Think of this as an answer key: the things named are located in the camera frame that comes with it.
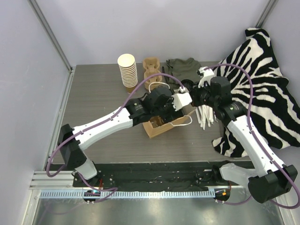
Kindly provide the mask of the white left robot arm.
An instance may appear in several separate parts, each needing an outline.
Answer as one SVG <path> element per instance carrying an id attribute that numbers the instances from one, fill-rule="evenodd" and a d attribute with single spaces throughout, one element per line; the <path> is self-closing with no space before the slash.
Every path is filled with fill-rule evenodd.
<path id="1" fill-rule="evenodd" d="M 95 187 L 101 174 L 85 150 L 97 141 L 123 129 L 148 122 L 155 116 L 169 123 L 183 117 L 183 107 L 191 102 L 190 95 L 183 89 L 175 92 L 159 86 L 139 98 L 128 99 L 112 113 L 90 123 L 61 127 L 58 148 L 67 169 L 75 171 L 78 180 Z"/>

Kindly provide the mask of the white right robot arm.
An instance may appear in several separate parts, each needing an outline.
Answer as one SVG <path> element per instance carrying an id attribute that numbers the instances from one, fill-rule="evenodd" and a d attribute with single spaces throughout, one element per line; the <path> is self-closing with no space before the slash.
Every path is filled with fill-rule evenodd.
<path id="1" fill-rule="evenodd" d="M 300 193 L 294 183 L 297 169 L 293 165 L 286 166 L 270 149 L 252 123 L 247 109 L 232 99 L 231 84 L 225 77 L 192 82 L 188 90 L 193 106 L 213 108 L 216 117 L 238 140 L 254 166 L 246 169 L 228 162 L 211 174 L 215 184 L 223 185 L 227 181 L 239 184 L 259 203 L 286 194 L 292 188 Z"/>

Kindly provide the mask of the brown paper bag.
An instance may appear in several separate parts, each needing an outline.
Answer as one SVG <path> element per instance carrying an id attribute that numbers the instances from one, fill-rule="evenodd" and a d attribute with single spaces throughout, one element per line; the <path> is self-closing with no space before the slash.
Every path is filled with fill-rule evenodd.
<path id="1" fill-rule="evenodd" d="M 143 102 L 146 104 L 146 109 L 150 113 L 151 118 L 159 116 L 160 110 L 159 107 L 170 107 L 173 102 L 172 95 L 175 93 L 176 89 L 172 89 L 168 84 L 164 82 L 158 82 L 159 85 L 155 87 L 153 90 L 150 90 L 150 86 L 156 82 L 153 82 L 149 85 L 149 93 L 146 94 L 146 97 L 143 98 Z M 169 131 L 175 127 L 187 126 L 192 123 L 191 115 L 195 111 L 195 108 L 188 104 L 183 107 L 182 112 L 184 114 L 183 117 L 178 118 L 172 122 L 164 123 L 164 125 L 153 128 L 150 120 L 143 123 L 143 127 L 149 136 L 149 138 L 153 138 L 158 136 L 166 131 Z"/>

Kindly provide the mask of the brown pulp cup carrier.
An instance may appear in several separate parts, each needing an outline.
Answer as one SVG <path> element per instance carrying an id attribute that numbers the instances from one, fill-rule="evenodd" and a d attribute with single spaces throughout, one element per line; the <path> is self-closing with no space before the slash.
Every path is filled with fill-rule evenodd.
<path id="1" fill-rule="evenodd" d="M 157 128 L 164 125 L 163 120 L 159 116 L 151 118 L 150 123 L 152 124 L 153 128 Z"/>

